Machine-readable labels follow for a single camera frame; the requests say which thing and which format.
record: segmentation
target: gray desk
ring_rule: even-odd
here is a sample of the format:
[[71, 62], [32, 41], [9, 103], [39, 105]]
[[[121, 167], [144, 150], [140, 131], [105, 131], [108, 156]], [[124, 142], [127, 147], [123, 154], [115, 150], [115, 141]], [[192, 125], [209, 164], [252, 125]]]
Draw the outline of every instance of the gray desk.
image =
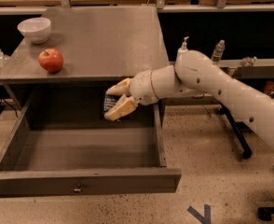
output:
[[[49, 40], [24, 39], [0, 71], [21, 116], [0, 153], [0, 196], [174, 192], [157, 105], [120, 122], [103, 118], [110, 82], [168, 64], [153, 7], [50, 8]], [[56, 48], [65, 64], [38, 64]]]
[[[50, 82], [131, 77], [168, 64], [154, 7], [49, 8], [52, 33], [40, 45], [26, 38], [0, 71], [0, 82]], [[51, 75], [38, 64], [46, 48], [62, 52], [64, 67]]]

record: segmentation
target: spray bottle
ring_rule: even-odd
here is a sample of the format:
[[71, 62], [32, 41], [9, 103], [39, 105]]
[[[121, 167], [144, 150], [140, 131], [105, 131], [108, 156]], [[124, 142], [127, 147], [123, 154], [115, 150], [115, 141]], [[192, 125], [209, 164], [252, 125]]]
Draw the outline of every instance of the spray bottle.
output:
[[4, 52], [0, 49], [0, 67], [2, 67], [8, 59], [9, 56], [4, 54]]
[[187, 52], [187, 43], [186, 40], [189, 38], [189, 36], [184, 37], [184, 42], [182, 43], [182, 46], [178, 49], [178, 53], [184, 53]]

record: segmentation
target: drawer handle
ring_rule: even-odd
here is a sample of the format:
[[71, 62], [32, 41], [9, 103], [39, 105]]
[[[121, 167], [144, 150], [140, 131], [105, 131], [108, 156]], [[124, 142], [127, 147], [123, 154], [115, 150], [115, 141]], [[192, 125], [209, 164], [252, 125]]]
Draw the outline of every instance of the drawer handle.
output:
[[80, 193], [82, 191], [83, 191], [83, 189], [81, 188], [81, 184], [77, 184], [77, 188], [74, 188], [74, 190], [73, 190], [74, 193]]

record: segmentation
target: black stand leg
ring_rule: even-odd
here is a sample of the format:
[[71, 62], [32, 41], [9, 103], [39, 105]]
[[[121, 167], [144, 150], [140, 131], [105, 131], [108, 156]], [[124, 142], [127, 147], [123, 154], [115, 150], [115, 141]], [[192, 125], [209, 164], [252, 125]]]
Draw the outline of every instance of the black stand leg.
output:
[[264, 221], [270, 221], [271, 215], [274, 215], [274, 207], [259, 207], [258, 218]]
[[238, 128], [237, 124], [236, 124], [236, 121], [233, 119], [230, 111], [224, 106], [221, 104], [221, 114], [225, 114], [229, 120], [229, 123], [234, 131], [234, 133], [237, 135], [239, 141], [240, 141], [240, 144], [243, 148], [243, 153], [242, 153], [242, 157], [245, 159], [245, 160], [248, 160], [250, 159], [251, 155], [252, 155], [252, 151], [249, 147], [249, 145], [247, 144], [247, 141], [245, 140], [245, 138], [243, 137], [242, 133], [240, 132], [240, 129]]
[[265, 221], [272, 220], [271, 215], [274, 215], [274, 207], [259, 207], [258, 218]]

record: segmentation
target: bottle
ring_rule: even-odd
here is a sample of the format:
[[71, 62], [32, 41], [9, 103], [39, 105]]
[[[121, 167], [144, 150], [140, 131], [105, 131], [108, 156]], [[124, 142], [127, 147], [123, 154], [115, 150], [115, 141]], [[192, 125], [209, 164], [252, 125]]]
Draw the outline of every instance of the bottle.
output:
[[186, 52], [187, 49], [187, 43], [186, 40], [189, 38], [189, 36], [184, 37], [184, 42], [182, 43], [182, 46], [178, 49], [179, 52]]
[[219, 64], [222, 55], [225, 50], [225, 41], [221, 40], [217, 45], [215, 45], [213, 53], [212, 53], [212, 62], [214, 64]]
[[6, 60], [9, 59], [9, 56], [4, 54], [2, 50], [0, 50], [0, 67], [3, 66], [3, 64], [6, 62]]

